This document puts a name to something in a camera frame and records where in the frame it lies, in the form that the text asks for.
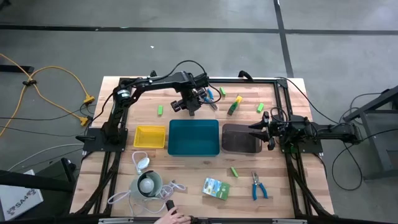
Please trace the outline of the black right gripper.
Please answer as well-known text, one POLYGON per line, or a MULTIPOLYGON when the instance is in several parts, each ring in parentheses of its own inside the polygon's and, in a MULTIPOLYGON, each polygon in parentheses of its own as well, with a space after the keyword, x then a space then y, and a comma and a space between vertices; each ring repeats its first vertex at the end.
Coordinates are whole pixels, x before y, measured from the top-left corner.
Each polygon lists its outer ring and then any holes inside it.
POLYGON ((290 121, 282 115, 270 115, 265 111, 262 115, 262 121, 249 125, 251 129, 263 129, 263 132, 250 132, 249 134, 263 142, 268 142, 267 149, 272 151, 276 145, 276 138, 282 138, 287 134, 287 128, 290 121))

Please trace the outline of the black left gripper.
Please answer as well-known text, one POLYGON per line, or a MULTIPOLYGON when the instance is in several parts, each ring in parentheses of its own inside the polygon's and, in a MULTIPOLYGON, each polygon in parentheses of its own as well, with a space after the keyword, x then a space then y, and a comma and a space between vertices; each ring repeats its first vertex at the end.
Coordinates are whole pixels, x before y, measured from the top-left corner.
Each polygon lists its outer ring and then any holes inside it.
POLYGON ((172 109, 175 112, 187 109, 190 116, 194 116, 196 110, 201 108, 203 99, 206 96, 206 85, 205 86, 193 86, 191 84, 181 84, 179 86, 179 92, 182 99, 179 101, 173 101, 170 103, 172 109))

